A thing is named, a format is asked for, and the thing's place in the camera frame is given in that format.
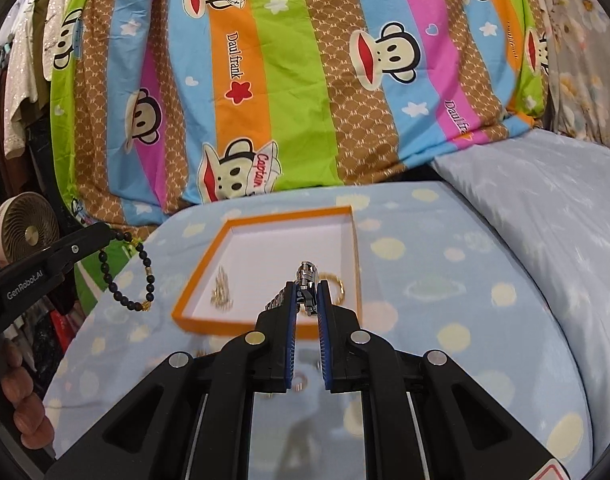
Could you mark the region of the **left hand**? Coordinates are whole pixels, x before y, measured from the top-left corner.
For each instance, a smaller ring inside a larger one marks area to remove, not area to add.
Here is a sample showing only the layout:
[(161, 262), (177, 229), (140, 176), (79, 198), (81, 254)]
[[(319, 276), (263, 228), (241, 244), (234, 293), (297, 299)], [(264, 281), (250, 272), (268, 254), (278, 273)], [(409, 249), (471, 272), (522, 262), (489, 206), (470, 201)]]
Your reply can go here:
[(13, 421), (20, 432), (25, 448), (38, 450), (51, 445), (54, 428), (48, 419), (40, 397), (34, 391), (34, 382), (23, 367), (23, 356), (16, 345), (5, 339), (2, 354), (8, 369), (1, 379), (4, 395), (14, 407)]

